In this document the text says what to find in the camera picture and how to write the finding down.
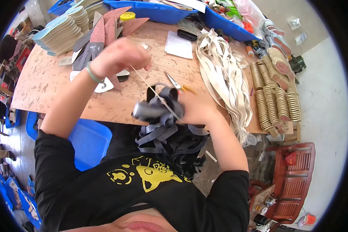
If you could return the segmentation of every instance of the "wooden chair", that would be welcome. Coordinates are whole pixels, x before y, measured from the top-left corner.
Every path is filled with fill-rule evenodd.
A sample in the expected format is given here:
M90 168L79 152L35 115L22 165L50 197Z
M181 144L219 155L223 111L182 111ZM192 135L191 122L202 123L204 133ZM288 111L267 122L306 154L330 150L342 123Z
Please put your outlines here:
M8 134L4 133L4 124L5 124L5 119L0 119L0 134L4 136L9 136Z
M267 147L266 151L276 151L273 184L277 202L271 206L265 216L277 221L271 232L281 224L292 224L299 216L307 196L312 179L316 149L314 143L302 143L292 146ZM286 165L285 156L297 151L297 164ZM266 188L264 183L251 180L250 183Z

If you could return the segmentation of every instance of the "woman's hand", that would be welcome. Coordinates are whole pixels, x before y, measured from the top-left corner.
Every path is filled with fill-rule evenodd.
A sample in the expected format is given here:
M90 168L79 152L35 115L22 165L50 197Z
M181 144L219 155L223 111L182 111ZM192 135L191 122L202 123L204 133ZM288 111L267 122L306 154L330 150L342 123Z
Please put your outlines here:
M148 71L152 66L151 55L138 43L120 38L108 45L91 63L92 73L98 77L111 77L124 69L144 68Z
M209 125L223 115L217 110L214 101L204 95L181 92L178 102L184 106L184 117L181 122L192 125Z

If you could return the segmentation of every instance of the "blue plastic stool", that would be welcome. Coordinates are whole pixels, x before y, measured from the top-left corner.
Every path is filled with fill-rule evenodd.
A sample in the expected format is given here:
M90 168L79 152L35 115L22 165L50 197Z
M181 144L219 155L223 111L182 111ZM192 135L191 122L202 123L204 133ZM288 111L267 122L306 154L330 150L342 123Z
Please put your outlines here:
M7 129L12 129L12 128L14 128L14 127L19 126L20 123L21 123L21 113L22 113L22 110L17 109L17 110L15 111L16 117L15 117L15 123L14 123L14 125L13 125L12 123L10 123L10 120L9 120L9 117L8 117L8 113L9 113L9 106L7 105L7 111L6 111L6 113L5 113L5 128L7 128Z
M36 117L35 112L28 112L26 131L33 140L37 138L37 131L33 129ZM112 132L105 125L93 120L79 119L68 138L75 149L76 168L85 171L97 166L106 156L111 138Z

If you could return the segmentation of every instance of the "blue plastic basket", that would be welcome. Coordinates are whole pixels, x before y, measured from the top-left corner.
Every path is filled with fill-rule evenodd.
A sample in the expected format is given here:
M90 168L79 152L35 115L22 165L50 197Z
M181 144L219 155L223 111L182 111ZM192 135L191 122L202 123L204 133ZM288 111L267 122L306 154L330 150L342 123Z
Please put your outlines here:
M3 198L4 198L5 204L8 206L8 208L9 208L10 210L12 210L12 209L13 209L13 203L12 203L12 201L10 200L10 197L9 197L9 195L8 195L8 193L7 193L7 190L6 190L5 187L4 187L4 183L5 183L5 179L4 179L4 177L0 174L0 192L1 192L2 196L3 196Z
M129 12L134 12L136 18L148 17L150 21L167 24L176 24L181 19L187 17L189 14L198 12L197 10L179 10L175 7L159 3L115 0L103 1L110 4L114 9L131 6Z
M26 120L26 132L33 140L37 138L37 131L33 128L37 119L37 113L29 111Z
M17 188L18 188L18 194L20 194L19 193L19 191L21 190L20 188L19 188L19 184L18 184L18 182L15 180L15 179L13 179L12 177L9 177L6 181L5 181L5 183L4 183L4 187L5 187L5 190L7 191L7 193L8 193L8 196L9 196L9 198L10 198L10 201L13 203L13 205L14 206L16 206L17 205L17 201L15 200L15 193L14 193L14 191L13 191L13 189L10 187L10 182L12 182L12 181L14 181L14 183L16 184L16 186L17 186Z
M37 113L28 112L26 131L33 140L37 138L37 131L33 129ZM106 156L112 138L111 130L93 120L79 119L73 128L70 137L75 149L75 166L80 171L91 169L99 164Z
M40 218L40 214L38 213L37 210L37 204L36 201L34 199L33 196L29 195L27 192L22 191L22 190L18 190L18 194L19 194L19 198L21 199L22 202L22 207L23 207L23 211L26 214L28 220L38 229L40 230L40 225L42 224L41 218ZM31 211L32 209L35 210L37 216L38 216L38 220L35 219L32 214Z
M208 6L206 6L205 14L199 12L199 16L208 27L214 28L214 30L222 29L224 34L231 36L235 40L260 40L257 37L255 37L255 35L251 34L239 25L223 18L216 12L212 11Z
M58 4L62 2L62 0L59 0L56 2L56 4L54 4L49 10L48 10L48 14L50 13L53 13L57 16L60 16L60 15L63 15L65 13L66 10L68 10L68 8L71 8L71 3L73 3L73 0L66 3L66 4L63 4L63 5L60 5L58 6Z
M12 129L14 127L19 126L20 123L21 123L21 113L22 113L22 110L17 109L15 111L16 117L15 117L14 125L12 125L12 123L10 123L10 120L9 120L9 117L8 117L8 113L9 113L9 106L7 106L7 111L5 113L5 128Z

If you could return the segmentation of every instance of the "orange object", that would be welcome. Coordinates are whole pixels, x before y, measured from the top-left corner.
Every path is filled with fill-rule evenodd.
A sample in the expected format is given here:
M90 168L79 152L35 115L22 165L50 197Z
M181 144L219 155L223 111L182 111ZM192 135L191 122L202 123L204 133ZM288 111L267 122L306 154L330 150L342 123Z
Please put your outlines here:
M253 27L251 26L250 23L246 23L246 22L242 22L244 24L244 28L245 30L247 30L248 32L250 32L251 34L254 33L254 29Z
M305 225L313 225L315 221L316 221L316 217L313 215L306 215L304 217L304 224Z
M249 57L253 57L254 56L254 52L253 52L253 49L251 48L251 46L246 46L246 51L247 51L247 55Z

